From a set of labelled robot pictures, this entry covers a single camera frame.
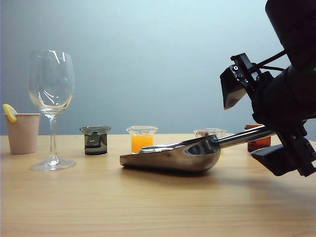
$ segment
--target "stainless steel scoop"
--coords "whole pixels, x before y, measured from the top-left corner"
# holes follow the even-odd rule
[[[220,138],[210,135],[143,147],[138,154],[120,156],[119,162],[122,166],[202,172],[217,163],[222,148],[257,140],[274,133],[265,126],[259,126]]]

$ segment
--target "empty wine glass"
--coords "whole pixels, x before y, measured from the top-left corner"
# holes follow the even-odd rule
[[[54,50],[32,51],[30,57],[29,95],[31,101],[50,123],[51,139],[48,158],[31,167],[31,170],[50,171],[75,165],[73,160],[58,157],[55,142],[56,117],[69,105],[75,78],[71,57]]]

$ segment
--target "paper cup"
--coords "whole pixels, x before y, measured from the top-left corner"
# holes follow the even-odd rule
[[[10,122],[5,114],[11,154],[36,152],[40,114],[16,114],[15,116],[16,122]]]

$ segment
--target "lemon wedge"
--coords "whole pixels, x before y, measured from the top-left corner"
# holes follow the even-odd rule
[[[9,119],[10,122],[16,122],[15,115],[17,114],[16,110],[10,106],[9,104],[3,104],[3,109]]]

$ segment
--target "brown bottle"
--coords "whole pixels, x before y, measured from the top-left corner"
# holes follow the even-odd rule
[[[247,124],[245,129],[250,129],[254,127],[262,126],[262,124]],[[269,147],[271,145],[271,137],[261,138],[252,142],[248,142],[247,149],[252,152],[259,148]]]

